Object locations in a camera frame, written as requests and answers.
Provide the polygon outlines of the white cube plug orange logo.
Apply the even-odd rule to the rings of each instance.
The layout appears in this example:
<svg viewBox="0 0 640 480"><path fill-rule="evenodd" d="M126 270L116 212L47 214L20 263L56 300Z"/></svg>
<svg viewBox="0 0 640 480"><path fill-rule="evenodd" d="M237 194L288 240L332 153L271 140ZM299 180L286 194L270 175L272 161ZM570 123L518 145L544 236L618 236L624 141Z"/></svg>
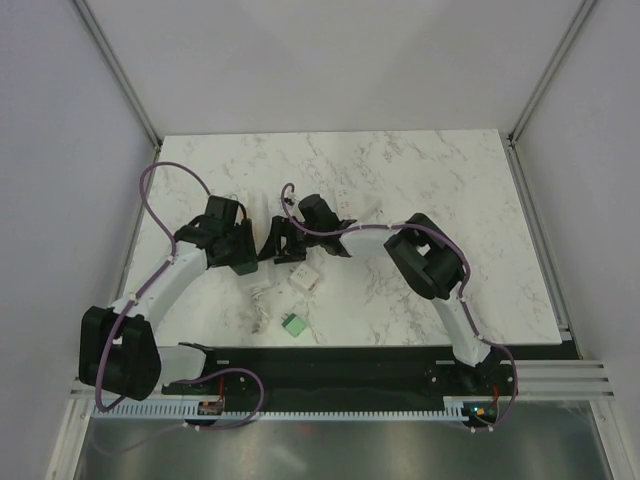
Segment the white cube plug orange logo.
<svg viewBox="0 0 640 480"><path fill-rule="evenodd" d="M297 266L289 276L289 284L305 295L310 295L316 289L319 280L319 273L306 264Z"/></svg>

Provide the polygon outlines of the long white power strip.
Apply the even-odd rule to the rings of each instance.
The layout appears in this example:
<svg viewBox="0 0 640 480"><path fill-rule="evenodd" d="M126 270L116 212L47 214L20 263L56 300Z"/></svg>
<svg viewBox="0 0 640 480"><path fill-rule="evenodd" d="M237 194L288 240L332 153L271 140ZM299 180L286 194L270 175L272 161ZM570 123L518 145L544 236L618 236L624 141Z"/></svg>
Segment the long white power strip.
<svg viewBox="0 0 640 480"><path fill-rule="evenodd" d="M239 199L247 210L252 221L253 238L256 254L259 255L268 238L272 215L269 211L268 198L265 193L243 190ZM271 260L259 260L256 272L239 278L242 290L264 290L275 282L275 269Z"/></svg>

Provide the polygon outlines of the green plug adapter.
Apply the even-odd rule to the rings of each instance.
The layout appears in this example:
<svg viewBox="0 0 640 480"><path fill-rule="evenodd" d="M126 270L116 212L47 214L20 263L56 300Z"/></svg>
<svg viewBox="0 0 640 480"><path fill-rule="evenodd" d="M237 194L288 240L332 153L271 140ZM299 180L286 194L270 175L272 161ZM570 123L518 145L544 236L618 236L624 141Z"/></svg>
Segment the green plug adapter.
<svg viewBox="0 0 640 480"><path fill-rule="evenodd" d="M298 338L308 327L307 322L294 313L282 317L282 328L292 337Z"/></svg>

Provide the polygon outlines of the dark green cube plug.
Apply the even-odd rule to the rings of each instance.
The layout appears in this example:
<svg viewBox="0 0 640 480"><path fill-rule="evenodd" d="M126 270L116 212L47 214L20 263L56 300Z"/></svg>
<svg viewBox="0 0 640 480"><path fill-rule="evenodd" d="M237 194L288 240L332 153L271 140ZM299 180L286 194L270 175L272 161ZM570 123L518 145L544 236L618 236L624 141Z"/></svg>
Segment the dark green cube plug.
<svg viewBox="0 0 640 480"><path fill-rule="evenodd" d="M257 262L244 262L237 265L232 266L232 270L238 276L245 276L258 271L259 265Z"/></svg>

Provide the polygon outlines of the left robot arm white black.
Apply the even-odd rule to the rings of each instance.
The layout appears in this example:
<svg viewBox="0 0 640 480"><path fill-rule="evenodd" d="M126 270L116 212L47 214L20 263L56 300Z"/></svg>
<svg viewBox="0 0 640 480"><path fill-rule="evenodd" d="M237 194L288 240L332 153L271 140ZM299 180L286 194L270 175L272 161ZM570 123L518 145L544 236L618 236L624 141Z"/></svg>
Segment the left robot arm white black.
<svg viewBox="0 0 640 480"><path fill-rule="evenodd" d="M185 382L208 393L219 369L202 347L160 347L155 331L185 290L207 270L229 267L238 276L258 270L252 222L245 206L210 196L203 214L173 236L158 270L110 306L90 307L81 320L79 380L96 391L144 400L155 388Z"/></svg>

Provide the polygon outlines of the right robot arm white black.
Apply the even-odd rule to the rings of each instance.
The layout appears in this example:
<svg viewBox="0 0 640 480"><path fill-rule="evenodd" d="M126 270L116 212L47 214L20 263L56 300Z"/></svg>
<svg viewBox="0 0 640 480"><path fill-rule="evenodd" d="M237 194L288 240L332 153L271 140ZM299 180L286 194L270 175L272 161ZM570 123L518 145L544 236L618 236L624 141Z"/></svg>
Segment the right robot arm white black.
<svg viewBox="0 0 640 480"><path fill-rule="evenodd" d="M341 258L388 256L411 290L432 302L452 344L458 381L467 392L483 392L494 381L486 360L491 345L480 334L464 288L470 267L459 247L423 213L395 224L362 224L341 219L317 194L299 202L281 199L284 214L271 220L270 231L258 254L261 261L301 262L307 250L321 247Z"/></svg>

